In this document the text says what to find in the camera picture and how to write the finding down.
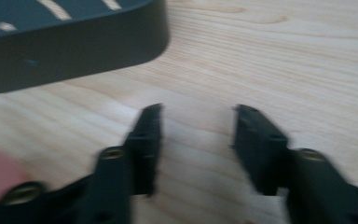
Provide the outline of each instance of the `wood grain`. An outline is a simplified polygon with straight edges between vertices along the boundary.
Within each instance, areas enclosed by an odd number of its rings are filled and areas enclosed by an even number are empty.
[[[358,185],[358,1],[169,0],[172,41],[151,63],[0,94],[0,150],[59,188],[163,103],[158,194],[135,223],[287,223],[228,145],[235,104],[262,110]]]

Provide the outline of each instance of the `white marking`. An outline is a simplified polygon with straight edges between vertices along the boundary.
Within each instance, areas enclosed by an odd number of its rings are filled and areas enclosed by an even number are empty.
[[[55,3],[52,0],[37,0],[40,4],[45,6],[57,19],[62,21],[71,20],[72,17],[68,14],[68,12],[63,9],[60,5]]]
[[[106,4],[107,7],[109,7],[109,9],[112,10],[121,9],[121,6],[115,0],[103,0],[103,2]]]
[[[0,30],[6,31],[6,32],[11,32],[11,31],[16,31],[17,28],[13,24],[1,21],[0,22]]]

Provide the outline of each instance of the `light wood surface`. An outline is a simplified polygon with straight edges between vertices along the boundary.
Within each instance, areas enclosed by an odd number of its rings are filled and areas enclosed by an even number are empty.
[[[0,94],[0,150],[56,189],[163,103],[158,194],[136,197],[134,223],[287,223],[283,200],[256,195],[228,147],[231,107],[245,104],[358,185],[358,0],[167,7],[172,42],[155,61]]]

